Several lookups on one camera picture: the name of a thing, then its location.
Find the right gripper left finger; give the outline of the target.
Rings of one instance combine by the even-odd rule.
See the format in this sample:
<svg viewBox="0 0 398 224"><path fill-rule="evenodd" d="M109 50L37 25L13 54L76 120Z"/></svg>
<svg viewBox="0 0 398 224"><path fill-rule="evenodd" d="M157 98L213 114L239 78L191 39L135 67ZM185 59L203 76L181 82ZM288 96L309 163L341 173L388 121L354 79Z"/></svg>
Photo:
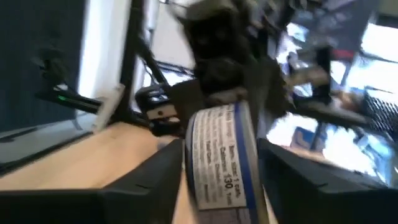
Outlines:
<svg viewBox="0 0 398 224"><path fill-rule="evenodd" d="M183 140L100 189L0 191L0 224L171 224Z"/></svg>

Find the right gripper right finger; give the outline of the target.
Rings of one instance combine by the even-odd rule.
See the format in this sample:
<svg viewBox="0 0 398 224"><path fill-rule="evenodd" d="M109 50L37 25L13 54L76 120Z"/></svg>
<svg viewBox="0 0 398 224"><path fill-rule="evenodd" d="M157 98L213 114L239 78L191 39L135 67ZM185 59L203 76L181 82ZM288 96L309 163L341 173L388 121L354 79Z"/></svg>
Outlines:
<svg viewBox="0 0 398 224"><path fill-rule="evenodd" d="M398 189L257 142L262 183L279 224L398 224Z"/></svg>

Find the blue tuna can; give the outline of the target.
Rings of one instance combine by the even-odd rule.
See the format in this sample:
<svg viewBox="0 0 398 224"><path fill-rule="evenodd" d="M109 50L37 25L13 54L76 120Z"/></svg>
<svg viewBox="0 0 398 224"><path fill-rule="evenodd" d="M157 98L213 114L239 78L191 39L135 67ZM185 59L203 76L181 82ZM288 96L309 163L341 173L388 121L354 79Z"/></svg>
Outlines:
<svg viewBox="0 0 398 224"><path fill-rule="evenodd" d="M185 170L199 224L269 224L247 102L190 118Z"/></svg>

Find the black office chair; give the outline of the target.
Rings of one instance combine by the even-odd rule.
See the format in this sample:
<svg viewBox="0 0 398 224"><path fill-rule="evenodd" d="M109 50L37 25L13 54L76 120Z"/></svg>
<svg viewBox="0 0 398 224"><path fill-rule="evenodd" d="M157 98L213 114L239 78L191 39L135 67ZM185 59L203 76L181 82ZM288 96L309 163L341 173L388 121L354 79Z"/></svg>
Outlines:
<svg viewBox="0 0 398 224"><path fill-rule="evenodd" d="M370 126L387 133L398 141L398 94L382 90L366 90L364 113L370 117Z"/></svg>

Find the black bar green light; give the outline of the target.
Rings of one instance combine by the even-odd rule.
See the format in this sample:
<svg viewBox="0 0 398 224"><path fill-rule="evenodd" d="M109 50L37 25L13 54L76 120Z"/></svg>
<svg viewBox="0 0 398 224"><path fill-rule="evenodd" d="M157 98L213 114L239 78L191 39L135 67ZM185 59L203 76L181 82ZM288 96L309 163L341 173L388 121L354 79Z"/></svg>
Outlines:
<svg viewBox="0 0 398 224"><path fill-rule="evenodd" d="M91 114L96 114L102 105L100 100L81 96L73 90L69 90L68 88L62 89L59 86L40 90L35 94L35 97L40 100L49 101L67 108Z"/></svg>

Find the black box white label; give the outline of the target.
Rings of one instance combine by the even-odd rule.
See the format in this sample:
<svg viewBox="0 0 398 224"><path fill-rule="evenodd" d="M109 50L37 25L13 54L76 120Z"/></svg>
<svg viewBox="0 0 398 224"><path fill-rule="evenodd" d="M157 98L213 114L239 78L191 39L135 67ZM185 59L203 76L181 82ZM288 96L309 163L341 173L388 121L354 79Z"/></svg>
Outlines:
<svg viewBox="0 0 398 224"><path fill-rule="evenodd" d="M140 88L135 94L135 100L142 114L151 123L178 124L180 122L176 109L162 85Z"/></svg>

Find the dark blue panel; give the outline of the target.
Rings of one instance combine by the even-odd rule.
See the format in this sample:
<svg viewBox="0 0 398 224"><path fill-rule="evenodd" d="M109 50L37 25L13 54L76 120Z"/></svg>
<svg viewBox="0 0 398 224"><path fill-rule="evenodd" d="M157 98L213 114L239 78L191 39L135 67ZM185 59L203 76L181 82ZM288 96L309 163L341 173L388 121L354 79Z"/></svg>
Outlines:
<svg viewBox="0 0 398 224"><path fill-rule="evenodd" d="M0 0L0 132L65 121L75 111L36 98L40 61L56 58L77 87L85 0Z"/></svg>

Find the silver aluminium extrusion bracket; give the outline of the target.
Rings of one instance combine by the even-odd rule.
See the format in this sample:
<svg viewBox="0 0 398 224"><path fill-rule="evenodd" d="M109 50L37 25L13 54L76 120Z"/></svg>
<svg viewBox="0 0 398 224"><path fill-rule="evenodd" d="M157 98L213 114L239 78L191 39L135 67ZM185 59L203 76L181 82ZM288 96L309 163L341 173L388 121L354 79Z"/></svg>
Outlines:
<svg viewBox="0 0 398 224"><path fill-rule="evenodd" d="M92 131L98 133L102 131L109 123L112 115L118 107L121 98L124 93L125 86L123 84L116 85L111 91L108 97L101 104L97 114L95 122L92 125Z"/></svg>

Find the black frame post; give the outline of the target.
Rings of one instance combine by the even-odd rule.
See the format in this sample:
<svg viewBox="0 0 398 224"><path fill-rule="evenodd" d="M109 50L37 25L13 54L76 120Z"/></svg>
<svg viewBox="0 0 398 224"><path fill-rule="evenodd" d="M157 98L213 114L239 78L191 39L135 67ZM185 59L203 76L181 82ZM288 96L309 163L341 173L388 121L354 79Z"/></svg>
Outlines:
<svg viewBox="0 0 398 224"><path fill-rule="evenodd" d="M144 0L131 0L124 43L123 62L121 65L120 84L125 86L120 104L115 112L119 121L131 123L136 119L130 103L133 78L136 68L136 57L144 19Z"/></svg>

